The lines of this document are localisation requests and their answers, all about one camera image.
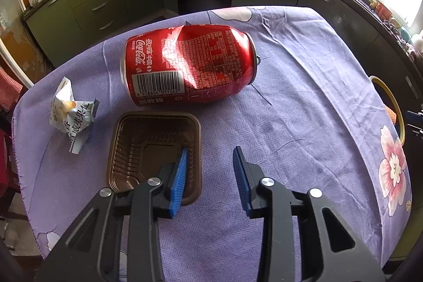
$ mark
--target yellow hoop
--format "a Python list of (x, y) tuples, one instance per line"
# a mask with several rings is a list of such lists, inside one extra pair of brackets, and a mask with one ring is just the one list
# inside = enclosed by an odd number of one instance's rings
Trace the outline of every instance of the yellow hoop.
[(386, 94), (388, 95), (392, 104), (394, 105), (395, 112), (396, 112), (397, 118), (398, 118), (399, 140), (401, 142), (401, 146), (403, 146), (404, 142), (405, 142), (405, 124), (404, 124), (404, 120), (402, 118), (401, 110), (399, 109), (398, 103), (397, 103), (394, 95), (392, 94), (391, 90), (389, 90), (389, 88), (386, 86), (386, 84), (380, 78), (377, 78), (375, 76), (370, 76), (369, 78), (372, 81), (372, 83), (379, 85), (383, 89), (383, 91), (386, 92)]

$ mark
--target empty tray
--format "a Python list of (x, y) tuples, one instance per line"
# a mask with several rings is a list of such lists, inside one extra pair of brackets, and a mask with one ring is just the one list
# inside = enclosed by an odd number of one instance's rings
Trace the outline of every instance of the empty tray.
[(157, 176), (165, 163), (175, 162), (188, 149), (187, 177), (181, 205), (201, 193), (201, 126), (181, 112), (129, 112), (118, 120), (107, 164), (107, 184), (116, 192), (134, 189)]

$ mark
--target purple cloth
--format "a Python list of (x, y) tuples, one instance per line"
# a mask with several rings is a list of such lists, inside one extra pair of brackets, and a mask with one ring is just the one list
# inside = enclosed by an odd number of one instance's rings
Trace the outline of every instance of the purple cloth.
[[(315, 11), (296, 7), (241, 7), (175, 17), (106, 40), (54, 70), (20, 100), (13, 144), (27, 214), (43, 256), (93, 195), (106, 185), (108, 150), (116, 120), (137, 108), (126, 94), (119, 59), (136, 34), (186, 24), (227, 24), (246, 31), (262, 61), (253, 85), (205, 104), (177, 104), (202, 126), (203, 190), (171, 221), (160, 219), (168, 282), (252, 281), (257, 275), (261, 220), (242, 211), (232, 150), (266, 176), (295, 191), (320, 188), (383, 264), (407, 223), (411, 200), (393, 216), (379, 183), (385, 158), (381, 129), (395, 128), (369, 78), (344, 42)], [(49, 125), (50, 102), (66, 76), (77, 100), (97, 98), (92, 134), (79, 155)]]

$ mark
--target blue rubber tip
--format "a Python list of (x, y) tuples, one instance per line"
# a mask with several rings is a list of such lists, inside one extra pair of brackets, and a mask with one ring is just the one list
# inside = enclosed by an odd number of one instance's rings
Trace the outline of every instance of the blue rubber tip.
[(242, 209), (246, 212), (247, 216), (249, 216), (252, 210), (251, 189), (248, 185), (247, 176), (242, 163), (244, 157), (241, 158), (240, 154), (242, 155), (242, 152), (239, 153), (236, 148), (233, 150), (233, 171), (235, 172), (236, 184), (238, 185), (238, 191), (240, 193)]
[(187, 160), (188, 150), (184, 148), (182, 151), (181, 159), (176, 170), (175, 179), (171, 187), (171, 202), (169, 212), (173, 218), (181, 207), (183, 189), (185, 187), (185, 177), (187, 175)]

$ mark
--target crumpled wrapper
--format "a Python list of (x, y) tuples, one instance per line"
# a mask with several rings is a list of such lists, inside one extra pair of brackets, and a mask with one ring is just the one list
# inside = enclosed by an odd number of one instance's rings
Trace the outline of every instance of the crumpled wrapper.
[(71, 81), (64, 77), (51, 104), (50, 125), (71, 139), (69, 152), (78, 154), (90, 136), (87, 127), (94, 121), (99, 101), (75, 101)]

